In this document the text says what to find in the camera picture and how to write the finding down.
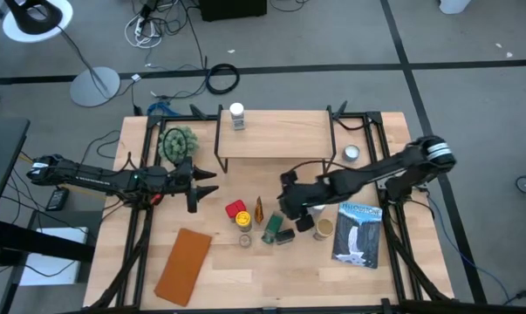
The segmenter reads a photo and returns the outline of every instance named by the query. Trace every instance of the cable coil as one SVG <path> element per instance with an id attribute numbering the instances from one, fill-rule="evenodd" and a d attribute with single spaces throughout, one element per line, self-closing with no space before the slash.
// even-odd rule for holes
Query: cable coil
<path id="1" fill-rule="evenodd" d="M 234 84 L 232 84 L 230 87 L 228 88 L 225 88 L 225 89 L 215 89 L 211 84 L 210 84 L 210 78 L 215 75 L 216 73 L 220 72 L 220 71 L 226 71 L 226 70 L 229 70 L 229 71 L 232 71 L 235 75 L 236 75 L 236 81 L 234 82 Z M 237 85 L 239 84 L 239 71 L 237 70 L 236 67 L 234 67 L 233 65 L 230 65 L 230 64 L 219 64 L 219 65 L 215 65 L 213 66 L 211 69 L 210 69 L 210 72 L 208 73 L 208 76 L 207 76 L 207 89 L 208 91 L 211 93 L 211 94 L 214 94 L 214 95 L 223 95 L 225 93 L 228 93 L 228 92 L 231 92 L 233 91 Z"/>

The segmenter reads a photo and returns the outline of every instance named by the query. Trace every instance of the yellow can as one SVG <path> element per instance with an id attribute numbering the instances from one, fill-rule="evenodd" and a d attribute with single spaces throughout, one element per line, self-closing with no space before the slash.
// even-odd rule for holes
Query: yellow can
<path id="1" fill-rule="evenodd" d="M 246 211 L 237 213 L 236 224 L 242 232 L 251 231 L 251 215 Z"/>

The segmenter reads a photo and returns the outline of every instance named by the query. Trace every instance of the blue object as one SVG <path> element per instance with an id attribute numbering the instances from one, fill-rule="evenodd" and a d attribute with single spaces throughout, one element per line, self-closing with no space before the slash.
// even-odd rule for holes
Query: blue object
<path id="1" fill-rule="evenodd" d="M 155 104 L 152 104 L 147 109 L 147 115 L 152 115 L 152 113 L 156 110 L 161 110 L 163 112 L 162 115 L 169 116 L 169 117 L 177 117 L 180 116 L 179 113 L 176 113 L 175 111 L 171 110 L 169 108 L 169 102 L 168 101 L 159 101 Z"/>

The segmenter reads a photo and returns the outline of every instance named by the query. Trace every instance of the tin can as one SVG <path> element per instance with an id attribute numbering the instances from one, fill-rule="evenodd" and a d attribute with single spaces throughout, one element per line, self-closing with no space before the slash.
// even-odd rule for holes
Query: tin can
<path id="1" fill-rule="evenodd" d="M 234 130 L 243 130 L 245 128 L 245 116 L 243 115 L 243 105 L 233 103 L 229 107 L 231 121 L 234 124 Z"/>
<path id="2" fill-rule="evenodd" d="M 250 232 L 252 227 L 251 215 L 246 211 L 239 212 L 236 215 L 236 224 L 242 232 Z"/>
<path id="3" fill-rule="evenodd" d="M 315 225 L 315 234 L 313 237 L 315 240 L 323 241 L 332 235 L 332 231 L 334 231 L 334 225 L 332 225 L 332 222 L 328 219 L 321 219 Z"/>
<path id="4" fill-rule="evenodd" d="M 355 145 L 348 145 L 347 147 L 344 147 L 344 151 L 342 152 L 342 158 L 345 161 L 348 162 L 354 162 L 359 157 L 359 148 Z"/>

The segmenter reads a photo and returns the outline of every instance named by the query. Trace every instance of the green bottle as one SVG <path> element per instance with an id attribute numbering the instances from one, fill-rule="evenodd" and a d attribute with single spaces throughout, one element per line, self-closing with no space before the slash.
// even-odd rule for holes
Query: green bottle
<path id="1" fill-rule="evenodd" d="M 280 226 L 282 226 L 283 217 L 277 213 L 272 214 L 272 217 L 269 219 L 266 228 L 264 229 L 264 235 L 261 238 L 265 243 L 272 244 L 274 238 L 276 237 Z"/>

